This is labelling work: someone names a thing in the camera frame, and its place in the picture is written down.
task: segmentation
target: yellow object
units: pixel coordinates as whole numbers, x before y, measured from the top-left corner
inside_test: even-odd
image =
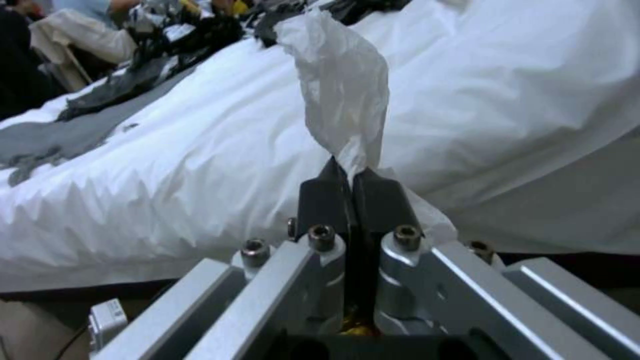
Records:
[[[242,15],[247,11],[249,11],[249,6],[247,6],[242,0],[236,0],[234,2],[233,11],[234,11],[234,15]]]
[[[185,7],[185,9],[187,9],[188,12],[193,13],[195,15],[200,15],[200,7],[193,3],[190,0],[179,0],[178,1],[182,6]]]

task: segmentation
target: crumpled white fabric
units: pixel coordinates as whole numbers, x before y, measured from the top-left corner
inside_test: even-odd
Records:
[[[295,59],[307,129],[335,156],[349,184],[367,167],[395,178],[391,168],[378,169],[389,102],[385,58],[365,38],[318,8],[277,24],[275,31],[278,43]],[[456,239],[444,214],[404,190],[429,241]]]

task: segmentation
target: person's arm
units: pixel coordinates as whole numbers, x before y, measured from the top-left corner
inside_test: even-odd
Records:
[[[140,0],[111,0],[109,10],[112,12],[124,12],[140,4]]]

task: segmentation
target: silver metal bar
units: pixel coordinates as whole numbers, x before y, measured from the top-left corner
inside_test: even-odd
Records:
[[[504,276],[615,359],[640,359],[640,318],[546,258],[507,267]]]
[[[287,329],[302,332],[324,283],[320,257],[285,241],[186,359],[259,359]]]
[[[606,359],[462,244],[416,251],[382,241],[381,271],[416,299],[416,317],[449,334],[482,330],[514,359]]]
[[[95,359],[184,357],[244,284],[242,270],[210,259],[202,260]]]

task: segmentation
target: white sheet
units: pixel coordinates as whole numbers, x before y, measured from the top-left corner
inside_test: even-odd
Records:
[[[639,253],[640,4],[456,4],[413,0],[353,27],[390,68],[380,166],[462,238]],[[0,291],[177,277],[249,237],[284,239],[298,186],[328,157],[303,109],[282,48],[216,54],[122,124],[140,126],[0,188]]]

